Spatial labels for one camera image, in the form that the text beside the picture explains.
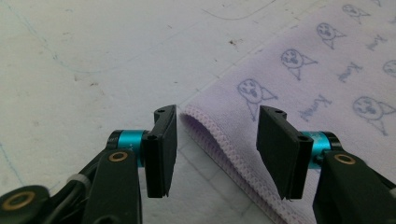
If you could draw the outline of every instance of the brass screw hole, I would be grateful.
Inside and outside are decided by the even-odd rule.
[[[115,152],[111,154],[108,159],[110,161],[123,161],[128,157],[128,153],[126,152]]]
[[[35,198],[35,193],[33,191],[23,191],[12,195],[3,202],[2,207],[5,211],[18,210],[25,205],[32,202]]]
[[[336,160],[338,160],[341,163],[347,164],[347,165],[353,165],[356,163],[355,159],[353,159],[350,156],[344,155],[344,154],[337,154],[334,156]]]

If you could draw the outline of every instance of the lavender towel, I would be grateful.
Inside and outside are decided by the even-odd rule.
[[[286,111],[300,131],[335,133],[346,151],[396,182],[396,2],[333,1],[252,52],[180,115],[274,222],[316,223],[319,171],[308,171],[302,200],[280,200],[255,147],[259,105]]]

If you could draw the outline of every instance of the towel fold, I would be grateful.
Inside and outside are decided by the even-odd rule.
[[[280,200],[256,149],[259,106],[287,112],[300,131],[335,133],[346,151],[396,183],[395,52],[394,1],[333,1],[250,53],[180,118],[274,222],[316,223],[319,170],[308,171],[301,200]]]

